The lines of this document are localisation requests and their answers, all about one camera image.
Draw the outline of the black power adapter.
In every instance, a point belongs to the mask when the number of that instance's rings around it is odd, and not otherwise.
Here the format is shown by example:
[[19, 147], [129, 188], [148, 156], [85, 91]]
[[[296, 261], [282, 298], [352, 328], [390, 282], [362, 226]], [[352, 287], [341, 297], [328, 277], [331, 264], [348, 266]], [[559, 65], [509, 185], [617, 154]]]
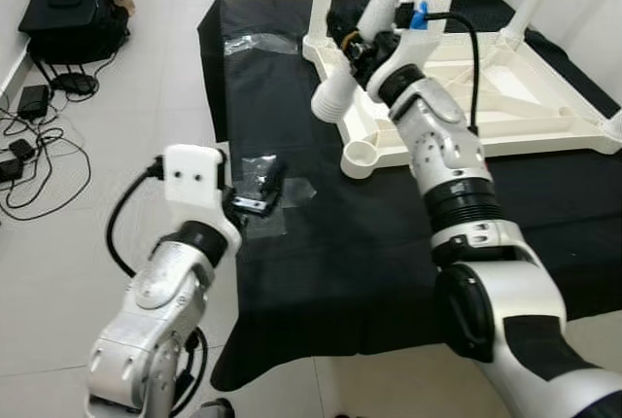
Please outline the black power adapter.
[[19, 93], [17, 116], [24, 121], [44, 119], [48, 115], [52, 92], [48, 85], [27, 86]]

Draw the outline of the clear plastic bag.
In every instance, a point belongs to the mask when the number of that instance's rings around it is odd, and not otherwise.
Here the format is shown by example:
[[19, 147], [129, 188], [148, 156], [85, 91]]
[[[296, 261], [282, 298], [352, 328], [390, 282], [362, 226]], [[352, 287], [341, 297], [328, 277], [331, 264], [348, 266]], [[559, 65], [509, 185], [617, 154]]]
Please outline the clear plastic bag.
[[280, 33], [245, 33], [223, 41], [224, 56], [235, 56], [245, 51], [301, 54], [301, 44]]
[[[241, 157], [237, 169], [240, 177], [232, 182], [232, 186], [239, 189], [258, 189], [257, 172], [255, 163], [257, 157]], [[245, 240], [262, 239], [263, 237], [277, 237], [288, 234], [288, 227], [294, 218], [294, 209], [305, 205], [316, 195], [316, 189], [305, 178], [292, 177], [289, 170], [289, 162], [286, 169], [283, 192], [274, 212], [267, 218], [255, 217], [255, 215], [239, 214], [240, 230]]]

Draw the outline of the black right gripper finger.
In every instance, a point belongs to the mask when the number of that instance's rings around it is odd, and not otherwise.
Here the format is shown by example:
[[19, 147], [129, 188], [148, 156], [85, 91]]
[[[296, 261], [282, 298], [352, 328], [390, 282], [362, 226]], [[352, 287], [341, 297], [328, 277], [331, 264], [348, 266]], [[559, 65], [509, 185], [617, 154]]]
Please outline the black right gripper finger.
[[345, 53], [346, 56], [361, 56], [362, 53], [367, 51], [367, 41], [357, 27], [357, 19], [356, 17], [352, 17], [351, 14], [342, 14], [337, 11], [329, 11], [326, 17], [326, 32], [338, 48], [339, 40], [341, 40], [346, 33], [355, 30], [360, 32], [359, 39], [355, 40], [355, 44], [352, 45], [350, 52], [342, 52], [340, 50], [342, 53]]

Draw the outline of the black case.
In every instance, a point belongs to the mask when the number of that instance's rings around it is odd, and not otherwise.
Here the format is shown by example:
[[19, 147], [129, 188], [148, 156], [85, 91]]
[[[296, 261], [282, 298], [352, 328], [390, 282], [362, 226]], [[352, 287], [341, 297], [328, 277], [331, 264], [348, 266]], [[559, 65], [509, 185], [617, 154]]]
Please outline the black case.
[[128, 13], [111, 0], [28, 0], [18, 31], [37, 61], [105, 61], [128, 39]]

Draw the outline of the black power strip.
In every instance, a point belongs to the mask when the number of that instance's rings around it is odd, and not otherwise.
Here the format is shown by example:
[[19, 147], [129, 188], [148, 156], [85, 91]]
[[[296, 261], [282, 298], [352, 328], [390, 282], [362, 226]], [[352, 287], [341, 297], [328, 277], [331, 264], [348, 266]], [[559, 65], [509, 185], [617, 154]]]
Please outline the black power strip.
[[36, 156], [36, 148], [26, 139], [17, 139], [10, 143], [8, 152], [12, 157], [0, 159], [0, 183], [13, 182], [25, 173], [25, 164]]

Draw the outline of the white plastic children table top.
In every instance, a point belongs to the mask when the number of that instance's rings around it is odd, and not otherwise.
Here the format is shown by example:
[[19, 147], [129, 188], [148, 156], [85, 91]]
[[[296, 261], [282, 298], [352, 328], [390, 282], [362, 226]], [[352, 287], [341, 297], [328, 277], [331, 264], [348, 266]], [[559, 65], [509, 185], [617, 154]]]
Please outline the white plastic children table top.
[[[499, 32], [479, 36], [484, 68], [478, 128], [486, 157], [619, 151], [621, 144], [609, 141], [597, 126], [612, 116], [597, 111], [529, 42], [511, 50], [498, 36]], [[388, 107], [372, 101], [360, 87], [351, 110], [333, 123], [343, 143], [339, 169], [347, 177], [364, 179], [387, 166], [408, 165], [407, 147], [388, 115]]]

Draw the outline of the black oval floor object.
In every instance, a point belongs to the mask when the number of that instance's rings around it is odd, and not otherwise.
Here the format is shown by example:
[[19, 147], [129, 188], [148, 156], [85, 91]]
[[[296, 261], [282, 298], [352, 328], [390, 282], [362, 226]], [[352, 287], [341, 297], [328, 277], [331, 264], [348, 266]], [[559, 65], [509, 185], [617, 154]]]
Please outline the black oval floor object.
[[49, 81], [50, 89], [65, 92], [71, 101], [85, 101], [99, 90], [96, 77], [88, 73], [59, 73]]

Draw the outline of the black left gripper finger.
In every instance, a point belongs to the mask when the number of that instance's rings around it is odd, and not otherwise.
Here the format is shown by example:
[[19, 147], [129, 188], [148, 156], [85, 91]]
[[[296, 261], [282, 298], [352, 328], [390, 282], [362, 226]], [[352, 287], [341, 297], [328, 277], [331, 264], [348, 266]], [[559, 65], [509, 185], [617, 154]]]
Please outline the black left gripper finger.
[[255, 209], [258, 212], [272, 212], [283, 192], [288, 165], [282, 157], [276, 155], [257, 157], [255, 160], [257, 161], [255, 163], [257, 178], [255, 179], [259, 184], [259, 199], [258, 204], [255, 204]]

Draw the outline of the black tablecloth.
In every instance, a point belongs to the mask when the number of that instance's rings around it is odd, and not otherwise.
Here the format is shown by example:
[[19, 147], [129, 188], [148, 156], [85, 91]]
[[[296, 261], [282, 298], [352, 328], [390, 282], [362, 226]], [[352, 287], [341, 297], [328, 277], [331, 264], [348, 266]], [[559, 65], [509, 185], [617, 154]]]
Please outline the black tablecloth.
[[[354, 181], [334, 126], [312, 116], [317, 75], [302, 54], [223, 55], [223, 41], [280, 33], [299, 42], [310, 0], [214, 0], [198, 26], [205, 90], [232, 177], [241, 157], [277, 155], [316, 189], [288, 234], [245, 240], [239, 316], [212, 383], [232, 392], [308, 357], [372, 355], [440, 341], [430, 222], [407, 166]], [[622, 157], [568, 151], [493, 157], [503, 212], [523, 229], [569, 319], [622, 307]]]

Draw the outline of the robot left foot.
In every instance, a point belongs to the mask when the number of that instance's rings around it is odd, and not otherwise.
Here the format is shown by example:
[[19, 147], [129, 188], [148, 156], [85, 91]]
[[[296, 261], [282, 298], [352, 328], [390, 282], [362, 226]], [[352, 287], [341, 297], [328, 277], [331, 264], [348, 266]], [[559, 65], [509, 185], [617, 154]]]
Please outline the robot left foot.
[[190, 418], [236, 418], [234, 406], [228, 399], [204, 401]]

